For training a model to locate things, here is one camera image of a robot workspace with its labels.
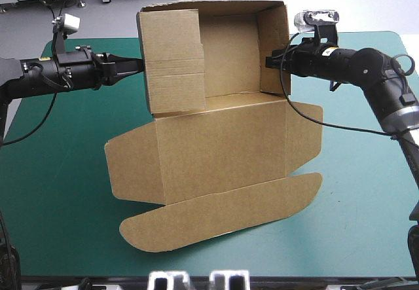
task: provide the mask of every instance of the teal table surface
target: teal table surface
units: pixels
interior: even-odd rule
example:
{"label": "teal table surface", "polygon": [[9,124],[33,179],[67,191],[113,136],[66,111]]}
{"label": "teal table surface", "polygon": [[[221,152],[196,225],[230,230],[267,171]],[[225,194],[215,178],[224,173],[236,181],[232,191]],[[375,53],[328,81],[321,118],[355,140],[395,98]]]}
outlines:
{"label": "teal table surface", "polygon": [[[68,48],[75,45],[140,55],[137,39],[67,41]],[[340,46],[405,53],[392,32],[341,33]],[[408,80],[419,92],[418,75]],[[328,88],[327,81],[293,77],[292,98],[321,105],[327,122],[379,130],[361,90]],[[50,100],[24,99],[7,139],[30,131]],[[294,173],[323,175],[318,195],[300,213],[172,252],[133,248],[119,234],[120,222],[156,205],[113,197],[103,146],[150,121],[143,76],[135,75],[99,91],[58,95],[36,134],[0,150],[0,206],[22,274],[144,276],[151,270],[187,270],[207,276],[214,269],[241,268],[254,276],[414,275],[406,240],[418,189],[397,142],[332,128],[324,128],[320,155]]]}

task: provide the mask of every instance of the box side panel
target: box side panel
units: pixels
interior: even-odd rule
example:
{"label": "box side panel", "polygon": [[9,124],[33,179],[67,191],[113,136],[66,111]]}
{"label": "box side panel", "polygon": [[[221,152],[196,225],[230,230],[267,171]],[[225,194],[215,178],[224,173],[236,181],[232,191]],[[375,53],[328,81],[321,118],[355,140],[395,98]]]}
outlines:
{"label": "box side panel", "polygon": [[142,12],[157,10],[198,9],[202,15],[254,14],[264,9],[283,5],[282,1],[181,1],[142,8]]}
{"label": "box side panel", "polygon": [[[250,92],[246,94],[233,94],[225,96],[216,96],[206,99],[206,110],[197,111],[195,113],[206,113],[210,111],[236,108],[236,107],[245,107],[246,105],[254,105],[257,103],[269,103],[274,101],[285,101],[284,97],[265,94],[263,92]],[[168,117],[178,117],[182,115],[190,115],[192,112],[171,112],[171,113],[160,113],[155,115],[155,118],[168,118]]]}
{"label": "box side panel", "polygon": [[259,37],[256,16],[201,16],[206,97],[258,92]]}
{"label": "box side panel", "polygon": [[204,110],[204,51],[197,10],[140,12],[151,113]]}
{"label": "box side panel", "polygon": [[[305,115],[323,120],[323,109],[318,105],[294,102]],[[323,127],[298,115],[287,105],[287,174],[295,171],[321,150]]]}
{"label": "box side panel", "polygon": [[156,119],[166,203],[285,176],[283,101]]}
{"label": "box side panel", "polygon": [[320,185],[321,175],[311,173],[211,194],[125,219],[120,233],[138,249],[170,251],[290,217],[314,199]]}
{"label": "box side panel", "polygon": [[105,145],[105,153],[115,197],[164,203],[154,122],[111,139]]}
{"label": "box side panel", "polygon": [[[283,49],[289,40],[287,9],[285,5],[264,10],[257,14],[259,44],[261,49],[261,91],[283,94],[280,86],[280,73],[277,69],[265,67],[265,58],[272,55],[272,50]],[[283,73],[285,90],[291,92],[289,74]]]}

